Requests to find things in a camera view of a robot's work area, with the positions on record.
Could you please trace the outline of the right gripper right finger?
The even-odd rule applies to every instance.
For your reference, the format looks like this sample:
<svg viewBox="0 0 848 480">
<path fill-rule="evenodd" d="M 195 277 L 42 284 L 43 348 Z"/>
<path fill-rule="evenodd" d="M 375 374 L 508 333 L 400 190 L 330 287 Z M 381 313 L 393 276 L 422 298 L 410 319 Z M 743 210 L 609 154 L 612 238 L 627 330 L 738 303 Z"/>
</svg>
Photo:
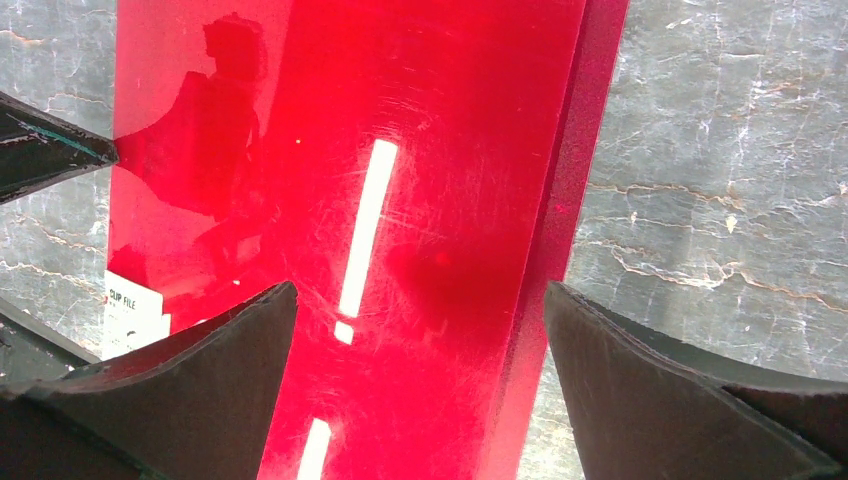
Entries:
<svg viewBox="0 0 848 480">
<path fill-rule="evenodd" d="M 552 282 L 544 322 L 589 479 L 843 479 L 847 386 L 746 364 Z"/>
</svg>

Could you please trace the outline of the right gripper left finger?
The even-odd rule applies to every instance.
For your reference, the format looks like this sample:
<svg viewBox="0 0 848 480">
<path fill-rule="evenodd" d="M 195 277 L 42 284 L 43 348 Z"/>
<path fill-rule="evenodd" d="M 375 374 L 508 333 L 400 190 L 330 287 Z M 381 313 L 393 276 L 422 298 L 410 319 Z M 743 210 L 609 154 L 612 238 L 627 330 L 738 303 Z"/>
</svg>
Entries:
<svg viewBox="0 0 848 480">
<path fill-rule="evenodd" d="M 254 479 L 296 323 L 289 282 L 165 339 L 1 389 L 5 479 Z"/>
</svg>

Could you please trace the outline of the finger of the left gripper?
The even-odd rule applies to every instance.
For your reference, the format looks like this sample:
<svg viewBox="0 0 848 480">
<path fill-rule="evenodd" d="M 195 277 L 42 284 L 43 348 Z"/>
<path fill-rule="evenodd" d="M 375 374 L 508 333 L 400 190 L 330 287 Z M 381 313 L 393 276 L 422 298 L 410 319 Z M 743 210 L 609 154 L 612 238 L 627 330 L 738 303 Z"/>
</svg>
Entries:
<svg viewBox="0 0 848 480">
<path fill-rule="evenodd" d="M 114 165 L 114 142 L 1 95 L 1 202 Z"/>
</svg>

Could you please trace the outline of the red clip file folder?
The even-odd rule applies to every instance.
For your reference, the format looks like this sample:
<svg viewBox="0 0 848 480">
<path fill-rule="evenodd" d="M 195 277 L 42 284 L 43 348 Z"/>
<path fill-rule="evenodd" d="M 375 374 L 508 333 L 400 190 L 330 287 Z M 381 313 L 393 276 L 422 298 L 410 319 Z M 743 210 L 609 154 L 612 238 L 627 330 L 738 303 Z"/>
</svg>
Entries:
<svg viewBox="0 0 848 480">
<path fill-rule="evenodd" d="M 262 479 L 513 479 L 624 1 L 120 1 L 102 353 L 298 292 Z"/>
</svg>

